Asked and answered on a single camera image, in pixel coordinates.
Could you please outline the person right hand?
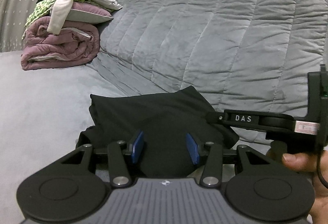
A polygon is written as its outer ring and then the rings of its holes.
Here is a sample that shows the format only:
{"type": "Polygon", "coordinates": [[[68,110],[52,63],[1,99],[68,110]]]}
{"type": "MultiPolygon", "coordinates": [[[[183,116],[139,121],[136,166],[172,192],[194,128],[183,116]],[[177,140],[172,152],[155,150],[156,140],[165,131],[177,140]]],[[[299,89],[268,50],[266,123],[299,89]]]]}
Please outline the person right hand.
{"type": "Polygon", "coordinates": [[[327,188],[316,173],[317,156],[306,153],[281,155],[280,162],[290,170],[300,172],[311,181],[315,190],[315,202],[309,215],[312,223],[327,223],[327,188]]]}

